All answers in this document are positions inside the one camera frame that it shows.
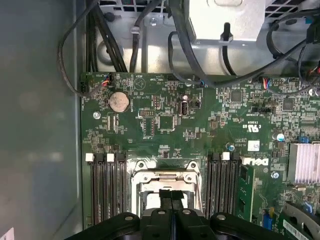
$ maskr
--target motherboard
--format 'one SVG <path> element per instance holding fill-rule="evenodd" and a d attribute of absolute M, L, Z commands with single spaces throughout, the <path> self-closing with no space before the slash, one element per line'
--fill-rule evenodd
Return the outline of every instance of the motherboard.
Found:
<path fill-rule="evenodd" d="M 302 87 L 264 78 L 274 91 Z M 261 79 L 213 89 L 171 74 L 83 73 L 83 92 L 102 84 L 81 100 L 84 227 L 140 216 L 160 207 L 159 189 L 177 189 L 207 218 L 226 212 L 296 237 L 285 204 L 320 208 L 320 97 L 274 95 Z"/>

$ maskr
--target black cable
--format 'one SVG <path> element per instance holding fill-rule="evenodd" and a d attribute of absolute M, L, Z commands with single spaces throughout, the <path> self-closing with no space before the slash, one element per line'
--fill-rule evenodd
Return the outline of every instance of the black cable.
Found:
<path fill-rule="evenodd" d="M 235 71 L 232 69 L 230 62 L 229 62 L 229 58 L 228 58 L 228 46 L 222 46 L 222 59 L 223 59 L 223 63 L 225 65 L 225 68 L 228 70 L 228 72 L 230 73 L 230 75 L 236 76 L 237 74 L 235 73 Z"/>
<path fill-rule="evenodd" d="M 288 21 L 290 19 L 298 19 L 298 18 L 303 18 L 303 17 L 311 17 L 314 15 L 319 15 L 320 14 L 320 8 L 316 8 L 316 9 L 307 9 L 307 10 L 302 10 L 299 12 L 294 12 L 291 13 L 289 15 L 286 15 L 284 17 L 282 17 L 279 20 L 276 20 L 271 26 L 270 29 L 266 35 L 266 45 L 269 49 L 269 51 L 271 52 L 271 54 L 273 55 L 273 57 L 276 59 L 279 56 L 283 55 L 283 53 L 281 51 L 279 51 L 279 49 L 275 46 L 275 43 L 273 41 L 273 37 L 272 34 L 274 31 L 278 30 L 279 28 L 279 23 Z M 296 63 L 297 61 L 294 58 L 288 58 L 288 60 L 290 60 L 291 62 Z"/>
<path fill-rule="evenodd" d="M 163 0 L 153 0 L 147 6 L 145 6 L 143 11 L 140 13 L 138 18 L 136 19 L 136 21 L 134 23 L 134 27 L 140 28 L 140 25 L 141 25 L 142 21 L 144 20 L 144 18 L 149 13 L 151 13 L 160 3 L 162 3 L 162 1 Z M 138 51 L 139 51 L 139 38 L 140 38 L 140 35 L 136 34 L 136 33 L 133 34 L 133 36 L 132 36 L 132 55 L 131 55 L 130 67 L 129 67 L 130 73 L 134 73 L 135 69 L 136 69 L 136 64 L 137 64 L 137 59 L 138 59 Z"/>
<path fill-rule="evenodd" d="M 65 81 L 67 87 L 77 96 L 81 97 L 81 98 L 88 98 L 90 96 L 92 96 L 93 94 L 95 94 L 96 92 L 98 92 L 101 88 L 102 85 L 100 84 L 99 86 L 97 86 L 96 88 L 94 88 L 91 92 L 89 93 L 82 93 L 79 92 L 78 90 L 76 90 L 74 88 L 74 86 L 72 86 L 70 79 L 68 78 L 67 75 L 67 71 L 65 68 L 65 64 L 64 64 L 64 57 L 63 57 L 63 48 L 64 48 L 64 44 L 66 42 L 67 37 L 69 36 L 69 34 L 77 27 L 77 25 L 79 24 L 79 22 L 81 20 L 83 20 L 85 18 L 86 15 L 88 15 L 88 13 L 96 6 L 96 4 L 99 2 L 99 0 L 93 0 L 90 5 L 81 13 L 81 15 L 76 19 L 76 21 L 71 25 L 71 27 L 64 33 L 64 35 L 62 36 L 62 38 L 60 39 L 59 43 L 58 43 L 58 47 L 57 47 L 57 54 L 56 54 L 56 61 L 57 61 L 57 65 L 59 68 L 59 71 L 61 72 L 62 78 Z"/>
<path fill-rule="evenodd" d="M 310 89 L 312 89 L 314 86 L 313 84 L 319 81 L 319 77 L 317 77 L 314 81 L 311 82 L 311 84 L 303 89 L 300 89 L 298 91 L 293 91 L 293 92 L 277 92 L 274 90 L 271 90 L 269 88 L 267 88 L 266 90 L 274 95 L 278 95 L 278 96 L 294 96 L 294 95 L 299 95 L 301 93 L 304 93 L 306 91 L 309 91 Z"/>
<path fill-rule="evenodd" d="M 175 72 L 174 66 L 173 66 L 173 44 L 172 44 L 172 37 L 175 35 L 176 32 L 171 32 L 168 37 L 168 60 L 169 60 L 169 67 L 172 72 L 172 74 L 180 81 L 185 82 L 185 83 L 190 83 L 190 84 L 196 84 L 196 85 L 202 85 L 203 82 L 195 82 L 195 81 L 189 81 L 181 77 L 178 73 Z M 212 82 L 212 81 L 207 81 L 205 84 L 209 88 L 228 88 L 231 87 L 232 85 L 240 84 L 244 81 L 248 81 L 252 78 L 258 77 L 259 75 L 264 74 L 264 72 L 267 69 L 274 68 L 276 67 L 280 62 L 291 56 L 297 49 L 305 46 L 306 40 L 303 40 L 302 42 L 298 43 L 296 46 L 291 48 L 289 51 L 287 51 L 284 55 L 280 56 L 279 58 L 275 59 L 274 61 L 270 62 L 269 64 L 253 71 L 250 72 L 246 75 L 240 76 L 238 78 L 233 78 L 227 81 L 223 82 Z"/>
<path fill-rule="evenodd" d="M 120 72 L 122 72 L 122 69 L 121 69 L 121 67 L 120 67 L 118 58 L 117 58 L 117 56 L 116 56 L 116 54 L 115 54 L 115 52 L 114 52 L 114 49 L 113 49 L 112 46 L 111 46 L 111 43 L 110 43 L 110 41 L 109 41 L 109 38 L 107 37 L 107 33 L 105 32 L 105 29 L 102 27 L 101 22 L 100 22 L 100 20 L 98 19 L 97 14 L 94 14 L 93 16 L 94 16 L 95 24 L 96 24 L 96 26 L 98 27 L 99 32 L 101 33 L 103 42 L 104 42 L 104 44 L 105 44 L 105 46 L 106 46 L 106 50 L 107 50 L 108 53 L 109 53 L 109 56 L 110 56 L 110 59 L 111 59 L 111 62 L 112 62 L 112 64 L 113 64 L 113 66 L 114 66 L 114 69 L 115 69 L 116 72 L 119 72 L 119 73 L 120 73 Z"/>
<path fill-rule="evenodd" d="M 91 12 L 89 12 L 91 20 L 91 29 L 90 29 L 90 62 L 92 72 L 98 72 L 98 63 L 97 63 L 97 39 L 96 39 L 96 26 L 95 18 Z"/>
<path fill-rule="evenodd" d="M 191 69 L 194 71 L 195 75 L 197 75 L 201 80 L 207 83 L 208 77 L 201 68 L 190 43 L 187 27 L 185 24 L 185 18 L 180 7 L 180 1 L 170 0 L 169 8 L 173 17 L 175 29 L 178 34 L 182 50 Z"/>
<path fill-rule="evenodd" d="M 93 11 L 93 14 L 94 14 L 95 18 L 100 22 L 100 27 L 101 27 L 101 29 L 103 29 L 103 33 L 106 34 L 106 36 L 107 36 L 107 38 L 109 40 L 109 43 L 110 43 L 110 45 L 111 45 L 111 47 L 113 49 L 114 55 L 115 55 L 115 57 L 117 59 L 118 65 L 121 68 L 121 70 L 117 71 L 117 72 L 127 73 L 128 70 L 127 70 L 125 61 L 124 61 L 124 59 L 122 57 L 122 54 L 121 54 L 121 51 L 120 51 L 119 46 L 117 44 L 117 41 L 116 41 L 114 35 L 112 34 L 112 32 L 111 32 L 106 20 L 105 20 L 104 13 L 102 12 L 102 10 L 99 7 L 99 5 L 96 5 L 96 7 L 92 9 L 92 11 Z"/>
<path fill-rule="evenodd" d="M 90 14 L 87 15 L 86 23 L 85 23 L 85 71 L 90 72 L 90 66 L 91 66 L 91 53 L 90 53 L 90 44 L 91 44 L 91 20 L 90 20 Z"/>
<path fill-rule="evenodd" d="M 179 73 L 175 71 L 175 67 L 173 64 L 173 55 L 174 55 L 174 47 L 172 44 L 172 37 L 173 35 L 176 35 L 176 31 L 170 32 L 168 36 L 168 60 L 169 60 L 169 68 L 171 70 L 171 73 L 181 82 L 187 83 L 187 84 L 194 84 L 194 85 L 201 85 L 201 82 L 199 81 L 192 81 L 184 79 Z"/>

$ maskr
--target ram slot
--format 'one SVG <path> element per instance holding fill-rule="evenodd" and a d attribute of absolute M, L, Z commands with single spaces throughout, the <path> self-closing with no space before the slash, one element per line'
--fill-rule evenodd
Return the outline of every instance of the ram slot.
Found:
<path fill-rule="evenodd" d="M 231 160 L 229 174 L 228 214 L 235 214 L 240 161 Z"/>
<path fill-rule="evenodd" d="M 91 200 L 93 225 L 101 223 L 101 165 L 93 163 L 91 166 Z"/>
<path fill-rule="evenodd" d="M 127 187 L 127 162 L 120 161 L 119 162 L 119 206 L 120 213 L 124 213 L 127 211 L 126 209 L 126 190 Z"/>
<path fill-rule="evenodd" d="M 101 189 L 102 189 L 102 220 L 108 219 L 108 181 L 107 181 L 107 165 L 103 163 L 101 166 Z"/>
<path fill-rule="evenodd" d="M 230 160 L 222 160 L 220 168 L 219 212 L 228 212 Z"/>
<path fill-rule="evenodd" d="M 110 215 L 112 218 L 117 215 L 117 169 L 115 162 L 108 162 L 107 166 L 108 201 Z"/>
<path fill-rule="evenodd" d="M 207 192 L 206 192 L 206 212 L 207 219 L 218 212 L 220 181 L 220 161 L 210 159 L 207 171 Z"/>

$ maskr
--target gray panel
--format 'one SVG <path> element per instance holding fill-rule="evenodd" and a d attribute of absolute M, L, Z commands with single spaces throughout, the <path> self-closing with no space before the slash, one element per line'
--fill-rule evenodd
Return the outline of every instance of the gray panel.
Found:
<path fill-rule="evenodd" d="M 0 3 L 0 236 L 14 227 L 18 240 L 60 240 L 82 229 L 79 104 L 56 64 L 75 12 L 75 1 Z M 64 48 L 71 79 L 83 52 L 75 37 Z"/>

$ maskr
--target aluminum heatsink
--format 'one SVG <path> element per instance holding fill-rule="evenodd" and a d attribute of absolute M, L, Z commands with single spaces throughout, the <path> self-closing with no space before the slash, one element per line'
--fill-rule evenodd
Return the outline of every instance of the aluminum heatsink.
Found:
<path fill-rule="evenodd" d="M 288 180 L 296 184 L 320 183 L 320 144 L 290 145 Z"/>

